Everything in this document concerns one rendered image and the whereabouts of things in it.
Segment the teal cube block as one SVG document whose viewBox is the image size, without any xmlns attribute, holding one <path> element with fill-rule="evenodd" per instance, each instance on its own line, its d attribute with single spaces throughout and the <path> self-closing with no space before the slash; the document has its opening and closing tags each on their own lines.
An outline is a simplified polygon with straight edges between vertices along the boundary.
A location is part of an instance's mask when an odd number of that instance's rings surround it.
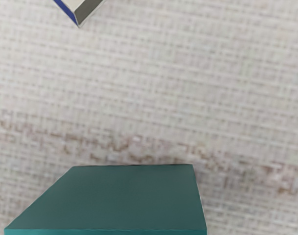
<svg viewBox="0 0 298 235">
<path fill-rule="evenodd" d="M 74 166 L 4 235 L 207 235 L 190 164 Z"/>
</svg>

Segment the white and blue book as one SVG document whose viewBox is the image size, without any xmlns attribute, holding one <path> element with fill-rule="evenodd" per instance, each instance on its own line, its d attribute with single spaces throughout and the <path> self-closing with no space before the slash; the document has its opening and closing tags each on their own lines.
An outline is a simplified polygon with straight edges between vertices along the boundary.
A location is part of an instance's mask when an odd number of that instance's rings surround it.
<svg viewBox="0 0 298 235">
<path fill-rule="evenodd" d="M 78 28 L 107 0 L 53 0 Z"/>
</svg>

